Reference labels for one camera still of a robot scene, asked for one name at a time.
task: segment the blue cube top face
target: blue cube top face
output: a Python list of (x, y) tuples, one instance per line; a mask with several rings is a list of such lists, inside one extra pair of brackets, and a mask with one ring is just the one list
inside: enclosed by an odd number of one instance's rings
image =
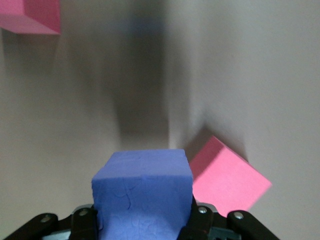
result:
[(115, 152), (93, 180), (165, 175), (192, 176), (183, 149)]

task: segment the pink foam cube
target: pink foam cube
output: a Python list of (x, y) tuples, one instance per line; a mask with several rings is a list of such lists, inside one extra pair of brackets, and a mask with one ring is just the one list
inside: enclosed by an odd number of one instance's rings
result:
[(59, 0), (0, 0), (0, 27), (16, 34), (60, 34)]
[(271, 182), (214, 136), (190, 162), (193, 195), (227, 217), (249, 208), (271, 187)]

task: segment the cube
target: cube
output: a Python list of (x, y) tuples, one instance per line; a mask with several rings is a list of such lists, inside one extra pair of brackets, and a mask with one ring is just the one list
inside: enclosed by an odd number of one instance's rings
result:
[(214, 205), (224, 217), (231, 211), (247, 211), (272, 185), (214, 136), (191, 160), (190, 168), (195, 199)]
[(182, 149), (115, 152), (92, 179), (99, 239), (176, 240), (192, 184)]
[(60, 34), (59, 0), (1, 0), (0, 27), (16, 34)]

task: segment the blue foam cube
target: blue foam cube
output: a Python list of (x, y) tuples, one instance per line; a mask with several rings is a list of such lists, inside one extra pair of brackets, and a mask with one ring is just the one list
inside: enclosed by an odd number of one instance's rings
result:
[(100, 240), (176, 240), (192, 204), (182, 149), (115, 152), (92, 179)]

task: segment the foam cube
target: foam cube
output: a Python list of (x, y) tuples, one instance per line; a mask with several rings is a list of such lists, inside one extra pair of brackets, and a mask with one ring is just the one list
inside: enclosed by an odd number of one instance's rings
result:
[(227, 217), (249, 208), (271, 187), (271, 182), (216, 137), (211, 137), (190, 162), (193, 195), (212, 204)]
[(182, 149), (115, 152), (92, 179), (100, 240), (176, 240), (193, 176)]
[(60, 34), (59, 0), (0, 0), (0, 27), (16, 34)]

